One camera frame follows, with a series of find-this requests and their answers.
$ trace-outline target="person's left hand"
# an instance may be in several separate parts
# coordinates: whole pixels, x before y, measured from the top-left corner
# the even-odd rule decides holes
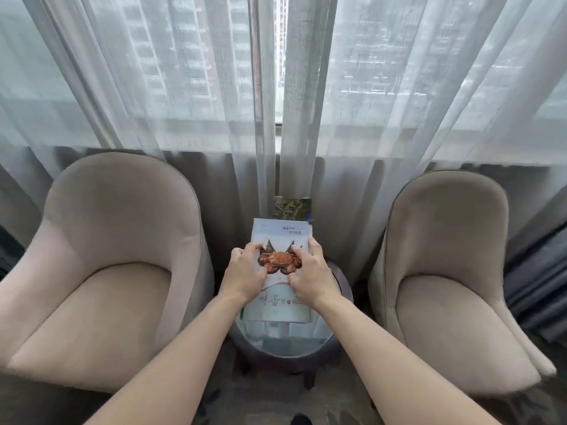
[[[234,248],[230,255],[229,266],[219,290],[219,296],[229,296],[244,307],[260,293],[268,274],[265,267],[256,270],[253,252],[262,247],[261,242],[248,243],[243,249]]]

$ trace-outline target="person's right arm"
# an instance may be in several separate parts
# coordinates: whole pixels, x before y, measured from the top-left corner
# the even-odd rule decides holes
[[[321,246],[292,246],[303,263],[289,281],[326,321],[351,358],[386,425],[497,425],[498,422],[396,338],[342,297]]]

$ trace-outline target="chair backrest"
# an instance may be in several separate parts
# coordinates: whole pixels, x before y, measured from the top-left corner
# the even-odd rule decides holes
[[[130,262],[171,271],[180,244],[199,236],[200,220],[195,193],[174,167],[110,152],[77,161],[55,180],[42,223],[64,234],[89,276]]]
[[[430,274],[455,280],[484,300],[502,298],[508,201],[492,179],[471,171],[430,171],[395,199],[386,233],[386,301],[400,282]]]

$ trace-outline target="person's left arm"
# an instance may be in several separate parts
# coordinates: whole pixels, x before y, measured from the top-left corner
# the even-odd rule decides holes
[[[241,308],[262,289],[266,269],[234,249],[218,295],[157,357],[97,411],[87,425],[191,423],[224,337]]]

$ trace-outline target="glass tabletop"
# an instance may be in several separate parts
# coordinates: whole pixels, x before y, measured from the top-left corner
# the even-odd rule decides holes
[[[309,323],[245,322],[237,319],[244,338],[255,348],[277,357],[300,357],[315,353],[333,331],[315,311]]]

